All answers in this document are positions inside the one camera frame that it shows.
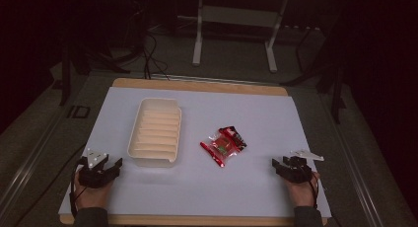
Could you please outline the person's right hand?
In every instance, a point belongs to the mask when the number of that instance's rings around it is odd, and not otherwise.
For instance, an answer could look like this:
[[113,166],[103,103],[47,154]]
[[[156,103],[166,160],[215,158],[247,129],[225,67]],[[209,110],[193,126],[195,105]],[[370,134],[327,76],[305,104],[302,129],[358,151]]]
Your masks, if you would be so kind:
[[284,181],[289,196],[295,207],[297,206],[311,206],[316,207],[316,199],[318,194],[318,181],[320,174],[313,172],[313,177],[309,182],[300,184]]

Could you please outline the dark red snack packet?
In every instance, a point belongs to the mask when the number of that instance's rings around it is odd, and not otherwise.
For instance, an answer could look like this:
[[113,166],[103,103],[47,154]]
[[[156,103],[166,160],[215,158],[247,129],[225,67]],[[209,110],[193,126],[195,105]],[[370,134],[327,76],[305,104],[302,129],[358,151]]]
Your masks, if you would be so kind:
[[240,136],[237,130],[233,126],[223,127],[219,129],[219,132],[226,136],[238,151],[242,151],[246,148],[244,139]]

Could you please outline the white table mat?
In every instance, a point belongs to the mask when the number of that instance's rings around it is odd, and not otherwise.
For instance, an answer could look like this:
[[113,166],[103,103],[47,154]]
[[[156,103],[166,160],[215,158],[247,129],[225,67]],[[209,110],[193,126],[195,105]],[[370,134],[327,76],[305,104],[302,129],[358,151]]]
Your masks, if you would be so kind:
[[[178,154],[170,168],[139,167],[127,153],[140,103],[177,100],[182,111]],[[201,147],[217,129],[234,126],[246,148],[219,167]],[[290,97],[127,89],[108,90],[87,143],[123,166],[111,214],[290,217],[292,202],[272,160],[309,145]]]

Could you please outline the person's left hand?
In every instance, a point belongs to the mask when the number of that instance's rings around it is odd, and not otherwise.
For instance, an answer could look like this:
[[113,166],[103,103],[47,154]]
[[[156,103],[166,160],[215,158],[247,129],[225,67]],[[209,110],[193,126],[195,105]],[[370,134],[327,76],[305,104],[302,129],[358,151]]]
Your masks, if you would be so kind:
[[75,175],[75,203],[79,210],[83,208],[107,208],[107,201],[110,195],[113,182],[108,183],[102,188],[91,189],[79,183],[79,173]]

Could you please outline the white metal stand frame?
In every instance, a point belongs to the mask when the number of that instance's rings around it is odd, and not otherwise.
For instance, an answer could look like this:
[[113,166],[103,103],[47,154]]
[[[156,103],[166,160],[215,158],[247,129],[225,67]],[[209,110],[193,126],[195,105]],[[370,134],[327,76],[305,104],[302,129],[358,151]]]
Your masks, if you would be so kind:
[[205,5],[203,0],[198,0],[197,31],[193,49],[192,64],[194,66],[200,65],[203,42],[202,27],[204,22],[262,27],[270,28],[272,30],[269,40],[264,43],[264,48],[269,70],[271,73],[276,73],[278,71],[278,67],[276,64],[273,46],[281,27],[287,5],[288,0],[281,0],[281,4],[279,5],[279,10],[277,12],[268,12]]

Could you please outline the black metal stand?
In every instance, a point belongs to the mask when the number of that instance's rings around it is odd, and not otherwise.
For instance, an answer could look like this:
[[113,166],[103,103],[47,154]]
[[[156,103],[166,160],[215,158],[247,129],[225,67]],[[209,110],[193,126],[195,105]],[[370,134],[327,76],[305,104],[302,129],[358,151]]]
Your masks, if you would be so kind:
[[341,104],[341,91],[343,84],[343,75],[344,75],[344,66],[340,65],[335,69],[334,74],[334,86],[332,92],[332,102],[331,102],[331,115],[333,120],[339,124],[339,110]]

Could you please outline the grey metal floor rail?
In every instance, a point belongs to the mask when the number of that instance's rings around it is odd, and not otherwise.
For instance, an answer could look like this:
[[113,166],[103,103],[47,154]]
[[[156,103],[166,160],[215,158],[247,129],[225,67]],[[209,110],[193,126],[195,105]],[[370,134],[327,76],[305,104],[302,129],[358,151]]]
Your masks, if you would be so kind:
[[363,212],[366,216],[368,224],[370,227],[383,227],[382,219],[376,209],[375,202],[373,201],[369,188],[365,183],[360,169],[355,161],[355,158],[351,152],[351,147],[342,133],[342,129],[339,124],[334,121],[334,118],[331,114],[331,100],[326,95],[319,96],[322,107],[324,108],[327,119],[331,122],[333,129],[335,130],[338,142],[342,149],[342,157],[346,163],[346,168],[350,176],[353,188],[358,196],[359,202],[362,206]]
[[53,134],[55,127],[66,116],[66,113],[67,107],[57,108],[45,130],[38,137],[30,152],[26,155],[26,159],[15,173],[12,181],[7,185],[3,194],[0,195],[0,222],[7,218],[12,206],[31,178],[38,160],[43,153],[44,147]]

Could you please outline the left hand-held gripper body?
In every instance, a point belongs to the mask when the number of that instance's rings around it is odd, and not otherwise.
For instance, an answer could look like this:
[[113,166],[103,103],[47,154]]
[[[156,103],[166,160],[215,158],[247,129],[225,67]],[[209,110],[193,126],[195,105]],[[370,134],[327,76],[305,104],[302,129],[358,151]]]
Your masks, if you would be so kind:
[[81,159],[82,168],[79,171],[79,183],[87,188],[102,188],[112,180],[105,178],[105,169],[98,170],[97,164],[107,156],[106,153],[88,149]]

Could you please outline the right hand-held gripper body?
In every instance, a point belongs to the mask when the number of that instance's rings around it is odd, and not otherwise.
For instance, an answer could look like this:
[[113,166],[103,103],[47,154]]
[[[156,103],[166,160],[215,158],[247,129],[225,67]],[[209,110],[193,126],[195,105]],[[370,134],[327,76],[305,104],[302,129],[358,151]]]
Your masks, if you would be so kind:
[[296,168],[289,167],[290,175],[283,177],[285,180],[291,183],[304,183],[312,179],[312,168],[308,165],[308,160],[323,161],[324,157],[316,155],[308,150],[291,151],[290,156],[296,156],[298,158],[298,164]]

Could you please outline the white ridged plastic tray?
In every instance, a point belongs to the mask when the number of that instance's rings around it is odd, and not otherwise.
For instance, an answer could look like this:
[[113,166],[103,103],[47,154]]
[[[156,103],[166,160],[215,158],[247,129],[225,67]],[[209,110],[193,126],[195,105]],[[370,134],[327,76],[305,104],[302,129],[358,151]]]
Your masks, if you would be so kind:
[[170,168],[175,164],[181,125],[181,109],[174,99],[141,101],[127,153],[139,167]]

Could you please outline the clear red snack packet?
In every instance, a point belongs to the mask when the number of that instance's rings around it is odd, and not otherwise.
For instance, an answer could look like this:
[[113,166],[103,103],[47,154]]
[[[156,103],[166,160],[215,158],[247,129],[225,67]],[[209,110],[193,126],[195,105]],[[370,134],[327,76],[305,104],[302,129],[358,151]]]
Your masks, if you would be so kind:
[[218,166],[223,168],[230,157],[237,155],[241,151],[238,151],[232,142],[219,132],[219,129],[212,136],[201,141],[200,146],[212,157]]

